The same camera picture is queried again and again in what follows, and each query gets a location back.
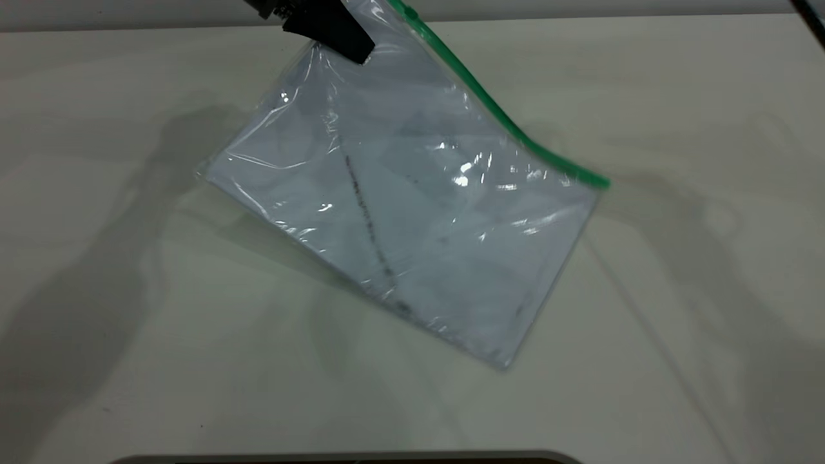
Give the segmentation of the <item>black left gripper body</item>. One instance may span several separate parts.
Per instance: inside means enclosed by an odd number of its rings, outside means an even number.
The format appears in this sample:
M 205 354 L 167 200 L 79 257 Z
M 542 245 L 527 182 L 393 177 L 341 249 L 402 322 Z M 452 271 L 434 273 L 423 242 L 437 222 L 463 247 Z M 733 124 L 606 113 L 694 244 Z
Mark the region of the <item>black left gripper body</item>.
M 245 0 L 244 3 L 254 9 L 260 18 L 268 20 L 278 17 L 284 23 L 297 9 L 297 1 L 290 0 Z

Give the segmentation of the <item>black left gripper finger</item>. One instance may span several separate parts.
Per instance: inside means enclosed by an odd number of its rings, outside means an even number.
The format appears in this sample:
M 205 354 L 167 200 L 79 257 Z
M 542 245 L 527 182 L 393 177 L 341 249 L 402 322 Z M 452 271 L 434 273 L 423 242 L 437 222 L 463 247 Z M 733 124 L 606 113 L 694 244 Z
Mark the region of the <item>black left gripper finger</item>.
M 289 1 L 283 29 L 336 51 L 363 65 L 374 50 L 371 36 L 342 1 Z

